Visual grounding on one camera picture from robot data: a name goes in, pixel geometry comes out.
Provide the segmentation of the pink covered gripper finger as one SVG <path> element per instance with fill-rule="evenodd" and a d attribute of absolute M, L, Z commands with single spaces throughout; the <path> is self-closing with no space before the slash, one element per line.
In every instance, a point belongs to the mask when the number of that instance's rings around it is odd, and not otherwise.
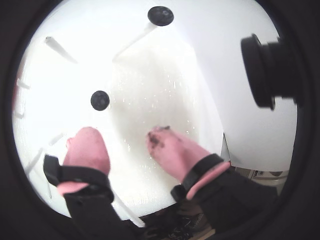
<path fill-rule="evenodd" d="M 179 181 L 172 194 L 195 202 L 218 233 L 249 221 L 278 198 L 274 187 L 242 176 L 229 161 L 169 126 L 153 128 L 146 145 L 151 157 Z"/>
<path fill-rule="evenodd" d="M 43 161 L 46 179 L 63 196 L 73 223 L 88 240 L 134 240 L 135 234 L 112 206 L 110 169 L 103 137 L 92 127 L 67 140 L 62 165 L 48 154 Z"/>

